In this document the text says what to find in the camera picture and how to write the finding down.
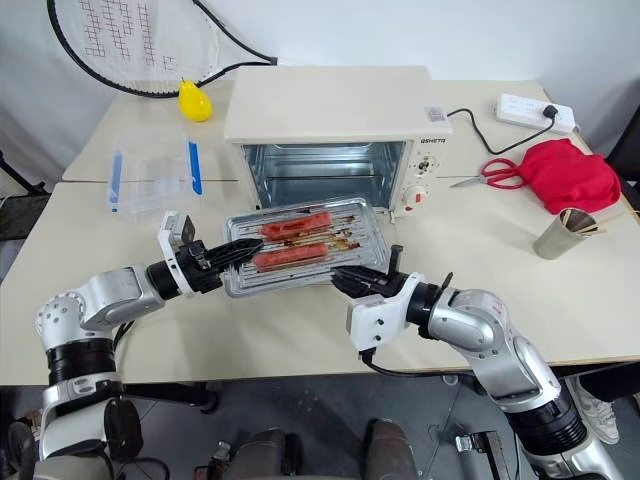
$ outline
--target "yellow toy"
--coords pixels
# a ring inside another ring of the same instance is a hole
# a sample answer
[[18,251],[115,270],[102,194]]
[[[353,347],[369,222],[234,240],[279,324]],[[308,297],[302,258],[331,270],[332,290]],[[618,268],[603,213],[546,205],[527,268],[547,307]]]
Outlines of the yellow toy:
[[213,105],[207,94],[196,87],[193,82],[186,80],[180,84],[178,105],[182,114],[194,122],[204,122],[213,113]]

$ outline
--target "red scissors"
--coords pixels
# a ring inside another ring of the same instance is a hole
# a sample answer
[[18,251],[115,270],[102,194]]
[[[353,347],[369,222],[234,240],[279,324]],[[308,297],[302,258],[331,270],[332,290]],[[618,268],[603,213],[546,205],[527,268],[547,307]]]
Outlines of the red scissors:
[[[506,165],[506,168],[490,169],[489,167],[491,165]],[[502,183],[504,180],[510,178],[519,179],[520,183]],[[489,161],[487,164],[485,164],[484,167],[482,167],[480,175],[478,175],[477,177],[469,178],[467,180],[463,180],[462,182],[455,183],[451,185],[451,188],[466,187],[467,185],[473,185],[476,183],[485,183],[491,187],[501,188],[504,190],[517,190],[518,188],[522,188],[527,184],[524,178],[520,176],[518,166],[508,158],[496,158]]]

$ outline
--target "white table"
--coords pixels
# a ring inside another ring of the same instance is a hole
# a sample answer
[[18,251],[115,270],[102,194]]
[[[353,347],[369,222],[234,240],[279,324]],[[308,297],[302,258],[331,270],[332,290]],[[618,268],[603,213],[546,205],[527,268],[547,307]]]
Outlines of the white table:
[[[501,93],[548,99],[540,84],[533,81],[434,81],[434,85],[448,112],[460,107],[473,110],[494,149],[510,145],[535,131],[496,122],[493,109]],[[175,98],[157,100],[120,94],[85,148],[65,171],[63,180],[106,182],[111,173],[113,146],[118,135],[132,128],[163,125],[179,125],[198,142],[203,180],[237,180],[236,171],[222,146],[224,117],[232,87],[230,80],[218,80],[205,87],[215,111],[212,118],[203,123],[186,120],[178,110]],[[448,161],[443,163],[437,175],[473,175],[488,154],[475,137],[466,114],[456,115],[452,122],[454,133]],[[560,137],[550,134],[544,138]],[[571,139],[576,145],[587,148],[578,136],[572,135]],[[504,156],[519,161],[526,148],[526,145],[518,147]]]
[[[495,148],[531,132],[493,120],[491,108],[498,94],[545,95],[535,82],[439,85],[449,109],[466,106],[476,113]],[[142,125],[161,120],[159,112],[175,107],[170,102],[120,97],[65,179],[71,180],[71,175],[78,181],[106,181],[110,159],[86,152],[100,150],[100,144],[108,143],[104,139],[126,122]],[[178,115],[166,118],[179,120]],[[211,154],[221,148],[221,125],[214,126],[216,135],[209,135],[207,125],[190,126],[201,135],[199,141],[212,142],[204,149],[201,143],[201,150],[206,150],[201,153],[206,159],[203,175],[222,178],[222,172],[232,171],[231,165],[224,156]],[[453,125],[448,160],[438,175],[476,174],[490,156],[468,119],[456,118]],[[539,141],[549,138],[558,137],[546,134]],[[577,136],[571,139],[585,149]],[[505,156],[519,162],[525,149]],[[507,304],[513,321],[554,364],[640,359],[640,225],[635,217],[620,218],[610,224],[608,235],[589,239],[559,259],[547,261],[533,253],[531,243],[552,216],[529,189],[448,188],[457,181],[434,179],[426,211],[419,218],[391,225],[380,217],[387,243],[405,246],[404,271],[422,272],[434,283],[453,271],[453,285],[458,288],[495,292]],[[105,207],[104,189],[104,183],[57,185],[0,287],[0,384],[46,383],[46,359],[33,319],[49,297],[101,271],[160,260],[157,226],[132,227],[112,216]],[[191,202],[186,210],[198,237],[211,248],[221,239],[224,218],[252,206],[239,182],[206,182],[205,194],[205,200]],[[621,200],[596,217],[625,208]],[[223,290],[191,300],[175,299],[137,323],[119,347],[118,368],[130,383],[366,371],[345,332],[346,307],[347,299],[330,286],[242,300],[228,298]],[[448,346],[420,339],[413,327],[382,349],[376,361],[388,368],[465,367],[462,357]]]

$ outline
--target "sausage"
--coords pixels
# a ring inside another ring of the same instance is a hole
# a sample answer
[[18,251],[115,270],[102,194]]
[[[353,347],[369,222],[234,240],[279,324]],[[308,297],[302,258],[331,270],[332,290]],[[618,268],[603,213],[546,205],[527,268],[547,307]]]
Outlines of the sausage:
[[320,212],[286,222],[267,223],[260,228],[260,233],[269,240],[283,240],[303,233],[318,231],[329,225],[331,225],[331,214]]
[[329,247],[324,243],[313,243],[302,245],[274,252],[259,253],[253,257],[253,264],[258,270],[284,265],[287,263],[299,262],[311,258],[322,258],[329,254]]

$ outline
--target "stainless steel cup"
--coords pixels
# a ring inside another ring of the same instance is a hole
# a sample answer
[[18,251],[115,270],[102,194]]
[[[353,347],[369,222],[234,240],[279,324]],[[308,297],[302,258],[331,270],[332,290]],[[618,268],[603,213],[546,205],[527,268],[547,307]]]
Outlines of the stainless steel cup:
[[[562,219],[569,213],[567,224]],[[533,249],[542,258],[553,260],[567,250],[584,241],[587,236],[575,233],[589,225],[595,225],[595,219],[578,208],[565,208],[538,239],[533,242]]]

